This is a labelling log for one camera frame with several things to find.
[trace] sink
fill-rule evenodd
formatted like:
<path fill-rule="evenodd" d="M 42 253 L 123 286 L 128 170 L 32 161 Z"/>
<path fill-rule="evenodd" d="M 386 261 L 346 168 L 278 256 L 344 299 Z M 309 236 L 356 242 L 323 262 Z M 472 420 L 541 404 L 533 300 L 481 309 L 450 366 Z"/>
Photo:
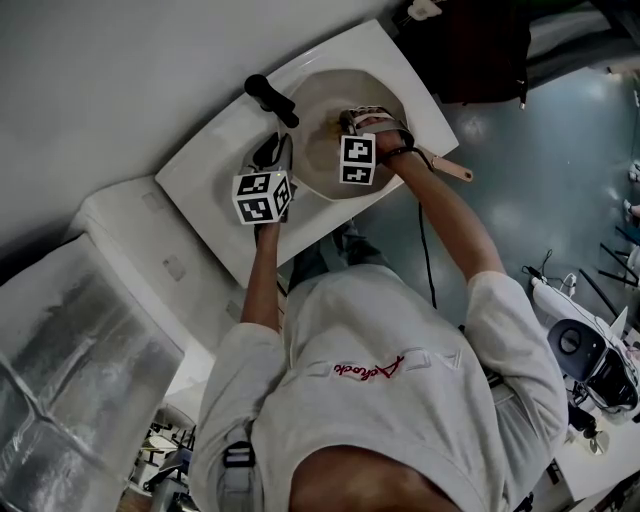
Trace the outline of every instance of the sink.
<path fill-rule="evenodd" d="M 458 145 L 429 91 L 375 20 L 299 55 L 268 78 L 296 102 L 300 117 L 300 126 L 290 132 L 293 181 L 299 188 L 289 222 L 282 227 L 279 265 L 402 184 L 384 167 L 376 170 L 372 187 L 337 183 L 339 132 L 332 119 L 340 110 L 380 104 L 405 121 L 416 144 L 430 152 L 444 156 Z M 237 218 L 231 184 L 246 152 L 275 131 L 284 131 L 276 116 L 243 94 L 156 175 L 189 224 L 243 287 L 249 283 L 255 241 L 253 229 Z"/>
<path fill-rule="evenodd" d="M 380 105 L 402 122 L 404 107 L 387 86 L 366 71 L 332 69 L 306 77 L 287 95 L 296 104 L 300 125 L 281 130 L 291 134 L 295 178 L 330 201 L 351 199 L 380 192 L 393 178 L 384 166 L 376 169 L 371 186 L 340 183 L 340 135 L 338 116 L 360 105 Z"/>

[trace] black cable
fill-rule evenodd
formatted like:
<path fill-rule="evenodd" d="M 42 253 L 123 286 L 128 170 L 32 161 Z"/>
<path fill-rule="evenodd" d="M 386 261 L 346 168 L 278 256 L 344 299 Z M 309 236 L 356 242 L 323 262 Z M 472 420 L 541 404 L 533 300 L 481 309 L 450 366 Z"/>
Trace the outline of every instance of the black cable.
<path fill-rule="evenodd" d="M 287 298 L 287 292 L 284 290 L 284 287 L 280 284 L 280 281 L 276 281 L 276 285 L 278 286 L 278 290 L 280 290 L 280 293 Z"/>
<path fill-rule="evenodd" d="M 547 264 L 547 261 L 549 261 L 549 258 L 551 258 L 552 254 L 553 254 L 553 249 L 549 249 L 547 251 L 546 256 L 544 257 L 544 260 L 542 260 L 542 265 L 540 265 L 537 269 L 533 268 L 533 267 L 529 267 L 527 265 L 523 265 L 522 268 L 520 269 L 520 271 L 523 274 L 528 274 L 530 276 L 537 277 L 538 279 L 542 279 L 544 277 L 544 279 L 547 282 L 548 281 L 559 281 L 560 283 L 562 283 L 564 286 L 566 286 L 569 289 L 575 288 L 576 287 L 576 283 L 574 283 L 572 285 L 569 285 L 569 284 L 565 283 L 565 280 L 567 279 L 566 277 L 564 279 L 562 279 L 561 277 L 547 277 L 547 276 L 544 275 L 545 274 L 545 266 Z"/>
<path fill-rule="evenodd" d="M 429 290 L 431 290 L 431 305 L 433 309 L 438 309 L 436 304 L 436 289 L 433 286 L 433 278 L 431 277 L 431 261 L 429 260 L 429 249 L 427 249 L 427 239 L 424 236 L 424 221 L 422 220 L 422 204 L 418 201 L 418 219 L 420 221 L 420 239 L 422 240 L 422 248 L 424 249 L 424 258 L 427 261 L 427 275 L 429 276 Z"/>
<path fill-rule="evenodd" d="M 378 164 L 383 163 L 385 160 L 397 155 L 401 155 L 403 153 L 418 153 L 422 158 L 422 161 L 429 168 L 431 172 L 433 172 L 433 166 L 429 159 L 425 156 L 425 154 L 420 151 L 418 148 L 403 146 L 401 148 L 396 148 L 388 153 L 386 153 L 382 158 L 378 160 Z M 436 304 L 436 289 L 433 286 L 433 276 L 431 275 L 431 260 L 429 258 L 429 249 L 427 248 L 427 238 L 424 234 L 424 220 L 422 219 L 422 204 L 418 201 L 418 221 L 420 223 L 420 239 L 422 240 L 422 248 L 424 249 L 424 259 L 427 262 L 427 275 L 429 276 L 429 290 L 431 291 L 431 305 L 434 309 L 438 309 Z"/>

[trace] white t-shirt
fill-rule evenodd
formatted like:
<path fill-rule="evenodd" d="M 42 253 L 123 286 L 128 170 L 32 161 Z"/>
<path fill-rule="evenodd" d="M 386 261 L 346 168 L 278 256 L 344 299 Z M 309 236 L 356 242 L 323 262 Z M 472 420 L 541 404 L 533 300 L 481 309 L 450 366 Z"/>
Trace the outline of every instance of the white t-shirt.
<path fill-rule="evenodd" d="M 236 326 L 201 408 L 189 474 L 201 510 L 247 509 L 219 504 L 246 487 L 249 509 L 286 511 L 298 464 L 335 445 L 414 468 L 465 512 L 518 506 L 564 441 L 566 393 L 520 285 L 485 272 L 469 294 L 463 335 L 392 271 L 359 265 L 296 288 L 284 344 Z M 503 383 L 491 388 L 483 367 Z M 225 480 L 219 462 L 244 433 L 257 462 L 250 486 Z"/>

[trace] gray floor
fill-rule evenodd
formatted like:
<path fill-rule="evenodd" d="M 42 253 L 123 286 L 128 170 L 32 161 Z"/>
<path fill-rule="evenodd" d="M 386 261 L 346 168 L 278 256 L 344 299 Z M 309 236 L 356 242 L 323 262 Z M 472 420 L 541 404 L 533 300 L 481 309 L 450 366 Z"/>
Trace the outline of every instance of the gray floor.
<path fill-rule="evenodd" d="M 632 77 L 584 69 L 531 91 L 524 112 L 516 101 L 442 106 L 460 142 L 448 158 L 475 173 L 471 184 L 445 179 L 480 216 L 507 272 L 523 285 L 527 276 L 521 267 L 538 267 L 553 249 L 548 276 L 583 268 L 617 306 L 632 300 L 621 284 L 595 269 L 616 270 L 599 243 L 625 248 L 614 234 L 614 226 L 623 225 L 620 204 L 624 197 L 640 202 L 640 185 L 632 191 L 626 175 L 637 113 L 633 88 Z M 417 208 L 401 187 L 359 215 L 356 224 L 398 275 L 429 300 Z M 463 323 L 464 279 L 428 223 L 425 227 L 438 309 L 451 322 Z M 330 268 L 339 268 L 327 240 L 323 251 Z M 581 278 L 575 298 L 613 319 Z"/>

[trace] wrist strap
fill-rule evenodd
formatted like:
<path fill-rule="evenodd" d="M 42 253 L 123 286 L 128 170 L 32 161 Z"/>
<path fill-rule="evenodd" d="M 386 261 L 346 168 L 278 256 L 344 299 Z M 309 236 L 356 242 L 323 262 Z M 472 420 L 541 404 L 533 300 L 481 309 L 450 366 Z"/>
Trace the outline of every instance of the wrist strap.
<path fill-rule="evenodd" d="M 420 157 L 422 158 L 422 161 L 429 168 L 429 170 L 431 172 L 434 172 L 433 171 L 433 166 L 431 165 L 431 162 L 429 162 L 429 159 L 424 155 L 424 153 L 422 151 L 420 151 L 418 148 L 409 147 L 409 146 L 402 146 L 400 148 L 392 149 L 388 153 L 382 155 L 382 157 L 380 157 L 378 159 L 378 165 L 380 165 L 381 163 L 385 162 L 386 160 L 389 160 L 391 157 L 402 155 L 403 153 L 418 153 L 420 155 Z"/>

